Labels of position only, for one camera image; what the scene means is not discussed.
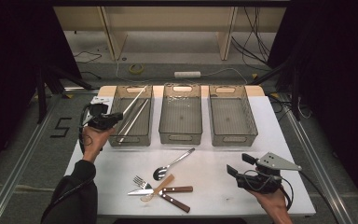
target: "black sleeve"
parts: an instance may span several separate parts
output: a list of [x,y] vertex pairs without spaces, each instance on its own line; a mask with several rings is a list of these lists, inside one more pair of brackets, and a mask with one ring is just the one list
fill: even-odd
[[98,192],[96,170],[89,161],[78,161],[71,175],[64,176],[42,216],[43,224],[96,223]]

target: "person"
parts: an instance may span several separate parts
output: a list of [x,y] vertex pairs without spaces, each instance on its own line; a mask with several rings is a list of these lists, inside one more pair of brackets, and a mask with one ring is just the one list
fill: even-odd
[[[83,158],[75,164],[75,169],[70,175],[62,178],[54,190],[51,203],[45,210],[41,223],[96,223],[98,192],[93,182],[96,175],[94,162],[109,135],[114,131],[113,128],[100,131],[84,127]],[[280,189],[270,194],[248,191],[257,198],[274,224],[292,223],[286,210],[284,195]]]
[[280,189],[274,193],[262,194],[255,191],[247,190],[253,194],[261,207],[272,218],[274,224],[292,224],[292,219],[289,217],[286,209],[286,201],[284,194]]

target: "brown handle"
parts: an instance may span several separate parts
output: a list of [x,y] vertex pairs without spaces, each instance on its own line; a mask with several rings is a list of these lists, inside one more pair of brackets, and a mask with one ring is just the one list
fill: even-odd
[[171,181],[173,181],[173,179],[174,179],[173,175],[167,176],[167,178],[165,178],[165,180],[162,181],[162,183],[158,185],[156,189],[153,190],[153,193],[158,194],[159,191],[162,190],[165,186],[167,186]]
[[174,204],[176,207],[182,209],[183,211],[185,211],[187,213],[190,211],[189,206],[187,206],[184,203],[181,203],[179,201],[176,201],[175,199],[166,195],[165,193],[161,193],[160,196],[161,196],[161,198],[165,199],[167,202]]
[[192,186],[186,187],[172,187],[172,188],[164,188],[162,189],[163,192],[191,192],[193,191]]

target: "transparent gray basket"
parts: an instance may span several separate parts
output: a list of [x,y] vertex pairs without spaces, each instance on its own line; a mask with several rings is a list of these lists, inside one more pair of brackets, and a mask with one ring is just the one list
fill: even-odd
[[[117,86],[112,111],[124,112],[143,88],[144,86]],[[109,137],[111,146],[150,146],[153,104],[153,86],[147,86],[123,120],[116,125],[116,132]]]
[[244,86],[210,86],[212,145],[250,147],[258,135]]
[[159,137],[162,144],[199,145],[202,135],[201,88],[165,84]]

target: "white power strip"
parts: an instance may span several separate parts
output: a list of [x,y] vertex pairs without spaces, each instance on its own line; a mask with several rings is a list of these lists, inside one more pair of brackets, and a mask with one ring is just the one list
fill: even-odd
[[201,77],[201,72],[175,72],[176,78]]

